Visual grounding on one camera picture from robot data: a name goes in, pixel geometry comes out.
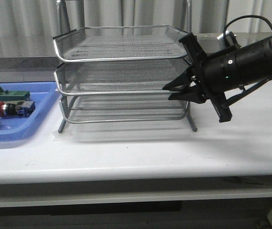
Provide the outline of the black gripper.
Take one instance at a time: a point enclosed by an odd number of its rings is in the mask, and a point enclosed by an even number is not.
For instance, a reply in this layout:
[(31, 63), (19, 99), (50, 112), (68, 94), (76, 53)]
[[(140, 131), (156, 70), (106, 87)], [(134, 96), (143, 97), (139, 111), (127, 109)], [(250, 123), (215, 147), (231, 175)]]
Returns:
[(163, 90), (181, 91), (173, 93), (168, 100), (189, 101), (203, 104), (210, 99), (219, 116), (219, 122), (228, 122), (232, 113), (227, 102), (225, 92), (245, 85), (239, 74), (236, 63), (236, 51), (240, 48), (234, 44), (214, 54), (207, 55), (192, 33), (179, 40), (183, 44), (192, 61), (195, 76), (199, 86), (190, 87), (192, 83), (192, 70), (185, 70), (176, 79), (163, 86)]

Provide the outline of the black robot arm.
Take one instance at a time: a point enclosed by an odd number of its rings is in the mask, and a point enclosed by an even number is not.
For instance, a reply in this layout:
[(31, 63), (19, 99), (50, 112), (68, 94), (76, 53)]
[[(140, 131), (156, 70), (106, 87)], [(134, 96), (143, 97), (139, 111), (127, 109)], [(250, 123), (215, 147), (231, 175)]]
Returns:
[(181, 38), (191, 65), (163, 89), (169, 100), (202, 104), (210, 100), (219, 121), (232, 118), (230, 105), (272, 80), (272, 36), (239, 47), (233, 44), (208, 55), (192, 33)]

